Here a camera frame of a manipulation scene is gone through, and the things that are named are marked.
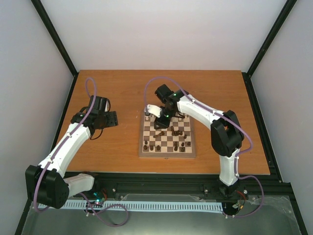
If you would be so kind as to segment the wooden chess board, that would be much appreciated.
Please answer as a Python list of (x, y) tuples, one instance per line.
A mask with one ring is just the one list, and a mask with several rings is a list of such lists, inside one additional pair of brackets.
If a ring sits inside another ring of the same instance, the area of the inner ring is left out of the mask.
[(142, 115), (139, 135), (140, 157), (195, 158), (194, 122), (188, 115), (177, 115), (166, 129), (154, 128), (155, 116)]

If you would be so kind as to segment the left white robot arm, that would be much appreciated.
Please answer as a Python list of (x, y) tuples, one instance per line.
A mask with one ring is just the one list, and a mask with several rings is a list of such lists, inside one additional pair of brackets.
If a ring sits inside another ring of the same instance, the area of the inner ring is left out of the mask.
[(30, 165), (25, 171), (27, 197), (34, 204), (61, 208), (68, 198), (81, 192), (98, 196), (102, 185), (93, 173), (80, 173), (65, 178), (67, 168), (87, 140), (93, 140), (96, 130), (118, 125), (117, 114), (111, 111), (110, 100), (91, 96), (89, 104), (77, 112), (59, 143), (37, 166)]

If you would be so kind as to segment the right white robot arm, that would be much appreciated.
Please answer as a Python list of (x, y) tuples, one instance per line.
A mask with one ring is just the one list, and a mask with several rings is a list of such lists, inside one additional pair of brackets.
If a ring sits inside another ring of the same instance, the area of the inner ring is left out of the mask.
[(198, 101), (187, 91), (170, 90), (163, 84), (155, 91), (162, 106), (147, 104), (145, 112), (156, 117), (155, 129), (169, 127), (171, 119), (177, 113), (186, 114), (207, 127), (211, 134), (211, 145), (220, 158), (219, 180), (226, 186), (234, 185), (239, 177), (238, 155), (244, 134), (236, 114), (229, 110), (223, 112)]

